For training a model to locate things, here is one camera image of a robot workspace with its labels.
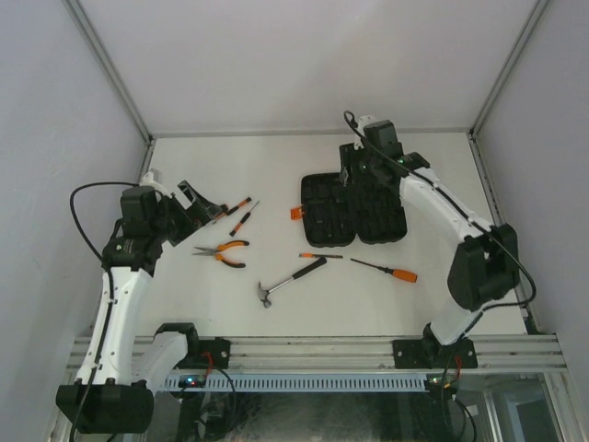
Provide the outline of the black plastic tool case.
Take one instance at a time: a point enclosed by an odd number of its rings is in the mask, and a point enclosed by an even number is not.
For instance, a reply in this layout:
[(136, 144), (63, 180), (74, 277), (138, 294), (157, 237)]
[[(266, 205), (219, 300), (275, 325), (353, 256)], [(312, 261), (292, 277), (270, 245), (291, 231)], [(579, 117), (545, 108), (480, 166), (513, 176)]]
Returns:
[(304, 176), (301, 204), (290, 210), (300, 220), (309, 245), (346, 247), (397, 242), (408, 233), (400, 198), (372, 182), (344, 185), (338, 173)]

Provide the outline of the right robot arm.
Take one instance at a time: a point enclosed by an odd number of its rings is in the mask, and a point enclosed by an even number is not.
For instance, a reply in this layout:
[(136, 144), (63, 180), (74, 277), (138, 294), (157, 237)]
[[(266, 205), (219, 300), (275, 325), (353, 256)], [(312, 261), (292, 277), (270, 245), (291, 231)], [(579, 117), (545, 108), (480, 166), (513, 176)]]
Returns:
[(456, 355), (455, 343), (519, 284), (517, 235), (458, 200), (420, 153), (405, 153), (393, 122), (357, 118), (349, 110), (343, 118), (355, 135), (352, 145), (341, 148), (343, 183), (390, 192), (431, 221), (454, 251), (446, 279), (451, 299), (425, 326), (422, 345), (429, 365), (446, 366)]

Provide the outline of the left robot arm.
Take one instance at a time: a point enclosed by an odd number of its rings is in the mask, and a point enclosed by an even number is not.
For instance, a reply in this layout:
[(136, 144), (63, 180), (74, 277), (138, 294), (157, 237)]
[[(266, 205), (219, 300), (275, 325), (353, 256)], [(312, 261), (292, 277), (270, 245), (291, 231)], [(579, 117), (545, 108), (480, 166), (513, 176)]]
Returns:
[(190, 322), (162, 324), (148, 350), (133, 359), (136, 322), (164, 244), (179, 245), (226, 209), (186, 181), (178, 187), (189, 206), (150, 174), (126, 184), (121, 194), (121, 217), (96, 254), (103, 279), (90, 344), (73, 384), (56, 393), (56, 404), (72, 425), (71, 440), (78, 434), (141, 434), (174, 367), (220, 371), (228, 366), (228, 341), (200, 341)]

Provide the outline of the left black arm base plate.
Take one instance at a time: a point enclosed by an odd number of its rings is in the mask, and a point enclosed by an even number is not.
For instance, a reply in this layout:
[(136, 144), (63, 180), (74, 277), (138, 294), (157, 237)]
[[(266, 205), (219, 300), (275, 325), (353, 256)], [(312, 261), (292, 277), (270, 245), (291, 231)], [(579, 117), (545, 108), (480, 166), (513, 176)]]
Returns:
[(178, 332), (187, 338), (187, 354), (179, 360), (177, 368), (188, 369), (197, 366), (216, 366), (226, 369), (229, 366), (231, 342), (225, 338), (201, 338), (191, 322), (169, 322), (162, 324), (155, 336), (164, 332)]

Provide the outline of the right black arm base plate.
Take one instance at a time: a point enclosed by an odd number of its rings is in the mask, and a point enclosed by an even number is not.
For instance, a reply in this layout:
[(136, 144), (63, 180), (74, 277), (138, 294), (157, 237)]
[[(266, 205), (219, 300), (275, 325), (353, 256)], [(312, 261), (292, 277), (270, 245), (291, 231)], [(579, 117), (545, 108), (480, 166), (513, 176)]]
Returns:
[(463, 339), (451, 345), (439, 345), (425, 339), (397, 339), (392, 341), (392, 355), (397, 369), (477, 368), (479, 366), (474, 343)]

